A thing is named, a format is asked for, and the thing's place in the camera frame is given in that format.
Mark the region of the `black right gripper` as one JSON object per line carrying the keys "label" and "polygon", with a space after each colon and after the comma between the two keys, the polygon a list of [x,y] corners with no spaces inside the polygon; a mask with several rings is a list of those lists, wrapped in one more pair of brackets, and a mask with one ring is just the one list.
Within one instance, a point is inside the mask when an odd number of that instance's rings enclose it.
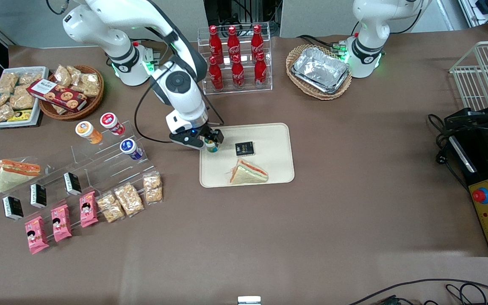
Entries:
{"label": "black right gripper", "polygon": [[210,127],[198,127],[181,131],[180,133],[171,133],[169,139],[176,143],[187,147],[192,147],[196,150],[205,150],[207,148],[208,139],[213,132],[213,142],[222,144],[224,135],[221,130],[212,130]]}

